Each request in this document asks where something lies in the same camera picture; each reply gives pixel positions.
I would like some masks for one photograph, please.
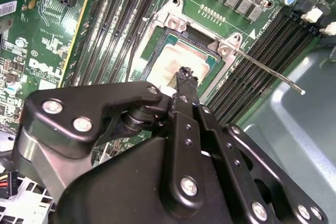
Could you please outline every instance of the gray metal panel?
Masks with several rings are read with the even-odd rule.
[[[243,124],[246,133],[336,223],[336,63],[328,50],[308,54]]]

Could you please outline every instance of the screw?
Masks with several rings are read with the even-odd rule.
[[[189,138],[187,138],[185,140],[185,144],[188,145],[188,146],[192,146],[193,145],[193,141],[191,141]]]
[[[171,18],[168,21],[168,26],[171,29],[178,29],[180,27],[180,21],[177,18]]]
[[[92,123],[87,118],[76,118],[72,124],[80,132],[88,132],[92,129]]]
[[[63,110],[63,106],[60,102],[49,100],[42,104],[42,108],[49,114],[58,114]]]
[[[219,54],[221,54],[222,56],[226,56],[230,53],[230,49],[226,46],[222,46],[219,48],[218,50]]]
[[[266,221],[267,220],[267,213],[264,207],[258,203],[258,202],[253,202],[252,203],[252,209],[254,214],[257,216],[259,220]]]
[[[181,95],[180,99],[184,102],[188,102],[188,98],[185,95]]]
[[[157,90],[156,90],[155,87],[148,87],[147,89],[148,89],[148,91],[151,92],[152,94],[158,94],[158,93],[157,93]]]
[[[208,113],[208,114],[211,113],[210,109],[208,109],[207,107],[203,107],[203,110],[204,110],[205,113]]]
[[[298,210],[300,214],[307,220],[310,219],[310,215],[308,213],[308,210],[303,205],[298,205]]]
[[[313,214],[319,219],[322,220],[322,215],[320,211],[316,207],[310,207],[310,210],[313,212]]]
[[[197,194],[197,186],[190,178],[184,177],[181,179],[181,187],[185,194],[189,196],[195,196]]]
[[[238,129],[236,126],[232,126],[232,130],[233,130],[233,132],[236,133],[236,134],[239,134],[239,133],[240,133],[239,129]]]
[[[238,167],[240,167],[240,162],[239,162],[239,160],[235,160],[235,165],[238,166]]]

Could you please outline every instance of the black metal arm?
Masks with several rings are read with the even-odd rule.
[[[181,68],[173,97],[148,82],[37,91],[13,151],[58,202],[57,224],[328,223],[319,206],[238,126],[221,129]],[[152,138],[92,169],[96,145]]]

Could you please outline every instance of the motherboard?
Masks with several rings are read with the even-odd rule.
[[[147,80],[181,66],[219,123],[237,122],[319,39],[336,35],[335,0],[0,0],[0,127],[15,132],[25,97]],[[148,137],[118,140],[111,153]]]

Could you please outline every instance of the yellow wire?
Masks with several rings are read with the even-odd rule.
[[[8,175],[4,175],[4,176],[0,177],[0,180],[3,180],[4,178],[7,178],[7,177],[8,177]]]

